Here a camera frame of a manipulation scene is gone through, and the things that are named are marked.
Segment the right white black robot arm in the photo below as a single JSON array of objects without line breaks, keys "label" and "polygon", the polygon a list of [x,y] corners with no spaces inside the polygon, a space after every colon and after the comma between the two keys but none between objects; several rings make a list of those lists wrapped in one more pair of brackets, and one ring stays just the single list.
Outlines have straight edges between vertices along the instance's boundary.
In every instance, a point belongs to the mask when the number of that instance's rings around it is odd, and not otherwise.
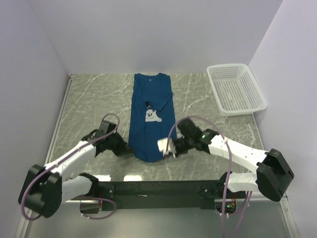
[{"label": "right white black robot arm", "polygon": [[278,202],[295,177],[282,153],[276,149],[255,149],[228,139],[215,130],[202,131],[189,118],[181,120],[176,127],[183,136],[170,141],[176,155],[195,148],[231,160],[248,170],[246,173],[225,173],[218,181],[220,190],[259,192]]}]

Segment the blue cartoon print t-shirt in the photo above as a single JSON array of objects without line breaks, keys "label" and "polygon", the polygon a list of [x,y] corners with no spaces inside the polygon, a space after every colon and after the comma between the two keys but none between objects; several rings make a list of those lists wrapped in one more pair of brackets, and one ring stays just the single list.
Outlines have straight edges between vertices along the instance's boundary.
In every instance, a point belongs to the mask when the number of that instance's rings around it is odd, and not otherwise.
[{"label": "blue cartoon print t-shirt", "polygon": [[135,157],[149,163],[161,160],[157,142],[168,137],[174,124],[170,76],[135,74],[128,137]]}]

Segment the white plastic perforated basket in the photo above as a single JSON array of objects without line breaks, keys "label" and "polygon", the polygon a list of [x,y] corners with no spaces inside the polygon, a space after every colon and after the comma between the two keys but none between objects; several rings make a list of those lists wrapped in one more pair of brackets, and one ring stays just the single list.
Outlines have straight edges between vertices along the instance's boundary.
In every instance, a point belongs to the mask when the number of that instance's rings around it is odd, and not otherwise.
[{"label": "white plastic perforated basket", "polygon": [[211,65],[207,73],[221,116],[248,115],[267,108],[267,102],[247,65]]}]

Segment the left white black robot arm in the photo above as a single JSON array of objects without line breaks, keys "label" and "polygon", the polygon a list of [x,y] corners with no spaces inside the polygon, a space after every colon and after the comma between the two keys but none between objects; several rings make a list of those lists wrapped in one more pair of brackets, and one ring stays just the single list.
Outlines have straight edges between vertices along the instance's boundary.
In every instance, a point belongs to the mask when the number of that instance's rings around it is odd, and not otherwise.
[{"label": "left white black robot arm", "polygon": [[49,218],[62,203],[77,196],[112,204],[113,215],[117,204],[111,199],[103,198],[97,177],[88,173],[81,173],[76,178],[70,178],[70,175],[105,150],[121,156],[127,149],[127,143],[117,132],[118,127],[118,122],[102,119],[99,128],[82,137],[64,155],[43,166],[33,165],[26,175],[18,198],[22,216],[28,221],[40,217]]}]

